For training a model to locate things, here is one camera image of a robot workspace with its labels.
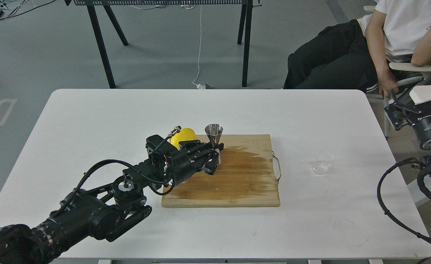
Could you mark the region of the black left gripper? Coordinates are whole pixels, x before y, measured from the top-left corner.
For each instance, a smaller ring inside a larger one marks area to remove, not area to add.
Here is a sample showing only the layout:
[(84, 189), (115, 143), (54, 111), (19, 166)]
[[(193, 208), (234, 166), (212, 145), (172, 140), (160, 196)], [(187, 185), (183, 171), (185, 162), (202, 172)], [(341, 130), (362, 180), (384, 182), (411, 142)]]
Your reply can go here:
[[(150, 165), (150, 171), (146, 175), (159, 184), (171, 180), (176, 187), (197, 172), (213, 175), (219, 165), (219, 152), (224, 149), (224, 143), (212, 145), (210, 142), (187, 140), (179, 142), (178, 150), (160, 135), (155, 134), (146, 139), (146, 148), (149, 159), (146, 163)], [(199, 157), (197, 166), (187, 155)]]

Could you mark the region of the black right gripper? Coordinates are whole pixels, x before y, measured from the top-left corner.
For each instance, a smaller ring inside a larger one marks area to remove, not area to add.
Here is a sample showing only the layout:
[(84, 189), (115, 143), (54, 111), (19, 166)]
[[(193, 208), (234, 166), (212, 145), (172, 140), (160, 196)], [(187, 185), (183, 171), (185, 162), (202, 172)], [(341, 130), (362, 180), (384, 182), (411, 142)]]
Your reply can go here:
[(392, 100), (385, 107), (385, 116), (395, 131), (406, 125), (413, 128), (419, 146), (431, 150), (431, 114), (421, 115), (421, 107), (413, 100), (412, 90), (405, 90), (399, 96), (392, 94)]

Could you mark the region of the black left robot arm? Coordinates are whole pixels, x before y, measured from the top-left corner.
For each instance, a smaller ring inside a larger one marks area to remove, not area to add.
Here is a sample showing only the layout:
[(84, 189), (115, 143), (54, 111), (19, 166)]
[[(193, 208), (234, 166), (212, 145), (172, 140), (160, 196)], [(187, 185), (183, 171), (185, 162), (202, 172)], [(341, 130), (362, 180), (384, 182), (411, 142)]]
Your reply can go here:
[[(145, 187), (163, 196), (197, 172), (214, 174), (223, 143), (187, 140), (179, 145), (152, 135), (146, 140), (148, 158), (143, 162), (96, 163), (61, 201), (60, 209), (37, 227), (11, 224), (0, 228), (0, 264), (47, 264), (87, 237), (113, 242), (151, 214)], [(95, 189), (82, 189), (95, 171), (113, 163), (126, 167), (122, 176)]]

